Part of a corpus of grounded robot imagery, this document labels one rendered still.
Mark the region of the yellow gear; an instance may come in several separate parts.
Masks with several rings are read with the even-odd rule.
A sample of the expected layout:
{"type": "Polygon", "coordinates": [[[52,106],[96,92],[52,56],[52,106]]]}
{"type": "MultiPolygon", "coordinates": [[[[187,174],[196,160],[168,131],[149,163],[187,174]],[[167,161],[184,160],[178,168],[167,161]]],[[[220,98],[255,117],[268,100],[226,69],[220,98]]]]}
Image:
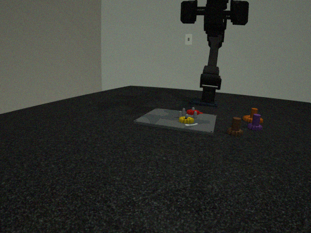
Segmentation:
{"type": "Polygon", "coordinates": [[[185,124],[186,124],[186,123],[189,124],[189,123],[194,123],[194,119],[191,118],[191,117],[186,118],[186,117],[184,116],[184,117],[180,117],[180,118],[179,118],[179,122],[185,123],[185,124]]]}

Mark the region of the purple gear with hub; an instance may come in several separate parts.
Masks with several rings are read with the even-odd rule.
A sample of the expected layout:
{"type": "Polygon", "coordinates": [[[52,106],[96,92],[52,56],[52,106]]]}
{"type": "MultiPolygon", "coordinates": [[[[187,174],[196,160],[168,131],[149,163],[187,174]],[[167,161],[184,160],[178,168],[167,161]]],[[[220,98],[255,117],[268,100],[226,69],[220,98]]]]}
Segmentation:
{"type": "Polygon", "coordinates": [[[260,122],[260,114],[253,114],[252,123],[248,124],[247,127],[252,130],[262,130],[262,126],[259,124],[260,122]]]}

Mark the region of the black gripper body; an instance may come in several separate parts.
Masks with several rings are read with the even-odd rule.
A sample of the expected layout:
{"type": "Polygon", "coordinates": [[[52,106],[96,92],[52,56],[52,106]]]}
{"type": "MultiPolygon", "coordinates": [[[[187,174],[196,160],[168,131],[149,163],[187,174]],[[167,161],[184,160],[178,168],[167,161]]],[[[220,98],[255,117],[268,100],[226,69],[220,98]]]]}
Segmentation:
{"type": "MultiPolygon", "coordinates": [[[[233,22],[233,25],[245,25],[248,22],[248,1],[243,2],[242,21],[240,23],[233,22]]],[[[187,24],[193,24],[195,21],[186,20],[186,5],[187,1],[181,3],[181,22],[187,24]]],[[[223,4],[206,4],[206,6],[197,7],[197,14],[205,17],[206,27],[209,28],[221,28],[223,19],[231,19],[230,11],[223,10],[223,4]],[[230,16],[230,17],[229,17],[230,16]]]]}

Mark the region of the red gear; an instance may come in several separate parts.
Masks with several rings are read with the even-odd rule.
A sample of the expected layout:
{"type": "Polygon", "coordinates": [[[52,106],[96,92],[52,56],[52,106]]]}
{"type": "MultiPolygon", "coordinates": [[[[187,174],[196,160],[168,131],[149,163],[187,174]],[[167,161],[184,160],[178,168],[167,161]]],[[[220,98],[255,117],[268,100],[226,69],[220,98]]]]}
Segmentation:
{"type": "MultiPolygon", "coordinates": [[[[194,111],[197,111],[197,115],[199,115],[200,114],[200,112],[198,111],[198,110],[194,110],[194,111]]],[[[194,114],[194,111],[193,110],[187,110],[187,114],[189,114],[189,115],[193,115],[194,114]]]]}

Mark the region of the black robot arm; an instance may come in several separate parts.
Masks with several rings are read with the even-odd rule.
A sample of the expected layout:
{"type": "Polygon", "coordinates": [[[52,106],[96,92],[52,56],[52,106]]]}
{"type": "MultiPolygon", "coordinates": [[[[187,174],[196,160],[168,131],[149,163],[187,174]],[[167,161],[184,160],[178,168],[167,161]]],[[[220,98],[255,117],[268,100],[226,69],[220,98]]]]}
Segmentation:
{"type": "MultiPolygon", "coordinates": [[[[227,9],[227,3],[229,0],[207,0],[207,4],[223,4],[223,10],[227,9]]],[[[207,34],[208,46],[210,46],[208,65],[204,66],[203,73],[200,77],[200,87],[203,88],[202,99],[200,102],[215,103],[216,89],[221,88],[221,76],[219,76],[219,67],[217,67],[218,50],[224,42],[224,33],[226,30],[227,19],[223,19],[221,28],[209,28],[206,27],[204,19],[204,31],[207,34]],[[212,86],[202,86],[212,85],[212,86]]]]}

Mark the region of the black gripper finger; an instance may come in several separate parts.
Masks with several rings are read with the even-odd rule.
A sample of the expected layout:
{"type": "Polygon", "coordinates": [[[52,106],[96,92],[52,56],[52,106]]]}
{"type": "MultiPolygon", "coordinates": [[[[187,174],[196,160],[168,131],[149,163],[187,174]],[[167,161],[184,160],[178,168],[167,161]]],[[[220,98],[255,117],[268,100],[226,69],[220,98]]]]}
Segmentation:
{"type": "Polygon", "coordinates": [[[186,20],[196,21],[197,17],[197,0],[189,0],[186,5],[186,20]]]}
{"type": "Polygon", "coordinates": [[[242,21],[242,10],[243,9],[243,2],[241,0],[231,0],[230,3],[230,15],[231,15],[231,22],[238,22],[242,21]]]}

